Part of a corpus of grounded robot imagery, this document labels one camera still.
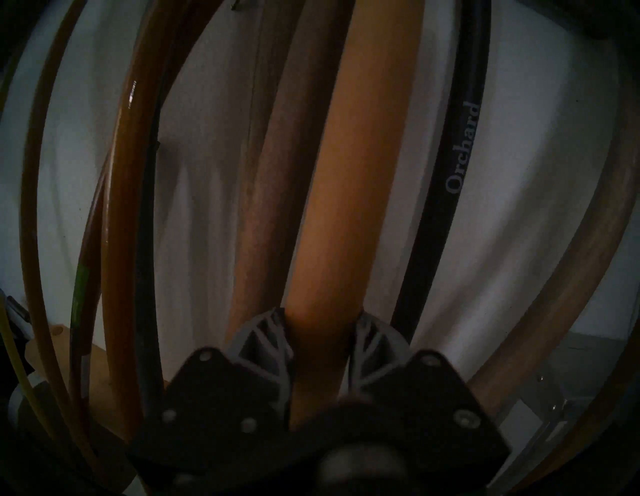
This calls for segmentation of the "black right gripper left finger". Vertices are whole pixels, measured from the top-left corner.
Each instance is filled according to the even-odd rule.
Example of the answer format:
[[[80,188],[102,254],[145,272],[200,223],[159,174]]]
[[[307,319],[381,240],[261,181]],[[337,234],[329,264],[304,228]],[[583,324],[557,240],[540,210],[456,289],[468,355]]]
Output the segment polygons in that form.
[[[197,349],[129,446],[137,471],[208,471],[284,427],[293,386],[284,309],[252,318],[224,350]]]

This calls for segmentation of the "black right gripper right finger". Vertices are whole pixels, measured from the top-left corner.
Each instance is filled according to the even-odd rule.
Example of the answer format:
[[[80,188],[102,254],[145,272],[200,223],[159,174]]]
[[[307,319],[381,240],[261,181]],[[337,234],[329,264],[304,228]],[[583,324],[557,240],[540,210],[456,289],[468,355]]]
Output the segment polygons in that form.
[[[348,391],[371,399],[400,429],[422,480],[492,480],[510,454],[494,422],[439,352],[412,351],[391,325],[361,313]]]

